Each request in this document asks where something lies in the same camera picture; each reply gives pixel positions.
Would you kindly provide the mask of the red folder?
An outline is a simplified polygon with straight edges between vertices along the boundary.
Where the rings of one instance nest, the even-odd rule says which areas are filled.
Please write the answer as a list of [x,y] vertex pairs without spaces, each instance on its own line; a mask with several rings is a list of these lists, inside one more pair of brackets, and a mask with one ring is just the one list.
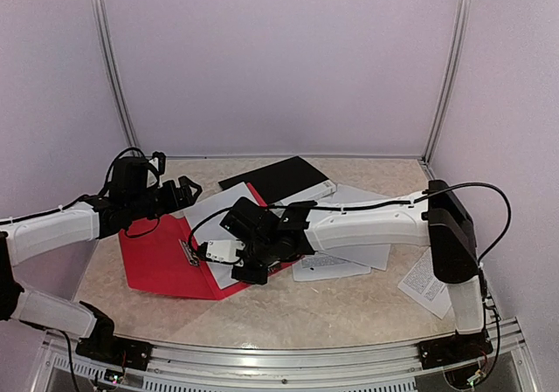
[[210,214],[247,197],[264,206],[250,183],[239,183],[182,210],[180,217],[141,219],[118,235],[128,286],[132,289],[186,299],[221,300],[249,285],[231,277],[231,267],[201,262],[192,265],[184,251],[190,229]]

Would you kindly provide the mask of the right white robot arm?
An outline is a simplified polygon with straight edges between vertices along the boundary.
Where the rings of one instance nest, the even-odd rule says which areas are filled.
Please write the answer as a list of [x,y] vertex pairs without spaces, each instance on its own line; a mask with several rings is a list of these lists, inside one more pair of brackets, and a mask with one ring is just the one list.
[[381,244],[428,247],[434,276],[448,289],[456,334],[446,342],[457,361],[480,347],[485,327],[482,276],[473,220],[442,180],[407,196],[372,203],[303,201],[261,206],[241,197],[220,223],[231,240],[212,241],[206,257],[232,265],[232,277],[263,285],[270,267],[330,249]]

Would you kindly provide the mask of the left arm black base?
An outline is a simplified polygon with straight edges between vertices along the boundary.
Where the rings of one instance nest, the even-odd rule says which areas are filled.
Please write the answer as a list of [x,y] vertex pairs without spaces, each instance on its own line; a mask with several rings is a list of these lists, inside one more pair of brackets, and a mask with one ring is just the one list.
[[76,354],[125,369],[146,371],[153,345],[116,336],[114,321],[108,315],[84,301],[79,303],[93,313],[95,324],[88,337],[79,339]]

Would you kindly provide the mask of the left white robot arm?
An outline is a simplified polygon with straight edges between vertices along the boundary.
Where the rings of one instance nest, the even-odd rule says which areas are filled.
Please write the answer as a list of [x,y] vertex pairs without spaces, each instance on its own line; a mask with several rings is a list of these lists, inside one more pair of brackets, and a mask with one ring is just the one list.
[[111,237],[132,223],[162,217],[193,205],[202,187],[187,176],[164,181],[166,157],[125,156],[113,160],[96,195],[1,223],[1,318],[56,329],[86,339],[103,361],[122,352],[112,321],[90,306],[42,292],[16,281],[13,268],[24,261],[70,244]]

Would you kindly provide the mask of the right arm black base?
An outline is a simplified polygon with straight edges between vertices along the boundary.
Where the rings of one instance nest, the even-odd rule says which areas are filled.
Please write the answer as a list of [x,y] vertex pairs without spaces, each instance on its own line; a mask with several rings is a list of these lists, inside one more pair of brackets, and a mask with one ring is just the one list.
[[423,370],[487,357],[492,352],[493,344],[485,328],[476,334],[455,332],[434,340],[423,340],[418,343],[418,354]]

